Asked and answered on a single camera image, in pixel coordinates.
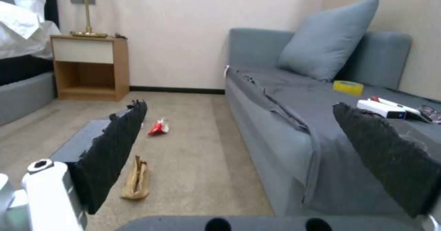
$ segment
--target beige carpet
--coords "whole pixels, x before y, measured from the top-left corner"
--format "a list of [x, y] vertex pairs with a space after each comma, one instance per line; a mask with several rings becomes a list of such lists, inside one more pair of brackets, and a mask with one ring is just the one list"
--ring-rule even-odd
[[[18, 188], [31, 162], [49, 157], [87, 121], [117, 112], [135, 98], [147, 101], [147, 125], [106, 202], [88, 217], [87, 230], [114, 230], [152, 215], [273, 214], [222, 95], [134, 92], [119, 103], [52, 101], [0, 127], [0, 172]], [[147, 137], [160, 117], [168, 118], [170, 133]], [[152, 174], [151, 193], [139, 202], [119, 197], [135, 154], [148, 161]]]

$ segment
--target brass lamp base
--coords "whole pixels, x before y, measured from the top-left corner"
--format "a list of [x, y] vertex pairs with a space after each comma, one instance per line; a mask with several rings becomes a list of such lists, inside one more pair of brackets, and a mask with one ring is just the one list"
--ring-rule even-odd
[[73, 36], [86, 36], [88, 38], [106, 38], [106, 33], [94, 33], [94, 32], [84, 32], [84, 31], [71, 31]]

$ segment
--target yellow tape roll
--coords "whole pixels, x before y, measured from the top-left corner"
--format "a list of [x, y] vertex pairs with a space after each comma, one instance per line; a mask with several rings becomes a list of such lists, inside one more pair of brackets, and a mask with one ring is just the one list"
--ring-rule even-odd
[[334, 91], [361, 96], [363, 94], [363, 85], [350, 81], [334, 81]]

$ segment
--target lamp stem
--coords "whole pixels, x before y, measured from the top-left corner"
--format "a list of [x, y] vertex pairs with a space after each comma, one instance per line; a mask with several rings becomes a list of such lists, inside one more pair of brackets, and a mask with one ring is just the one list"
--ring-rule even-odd
[[85, 31], [87, 33], [92, 33], [92, 27], [90, 25], [90, 15], [89, 15], [89, 0], [84, 0], [84, 5], [85, 5], [85, 22], [86, 22]]

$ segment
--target nightstand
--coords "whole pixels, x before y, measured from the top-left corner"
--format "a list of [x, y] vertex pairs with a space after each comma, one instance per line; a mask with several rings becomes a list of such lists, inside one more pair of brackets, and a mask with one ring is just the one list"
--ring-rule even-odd
[[119, 101], [129, 93], [127, 40], [51, 35], [58, 98]]

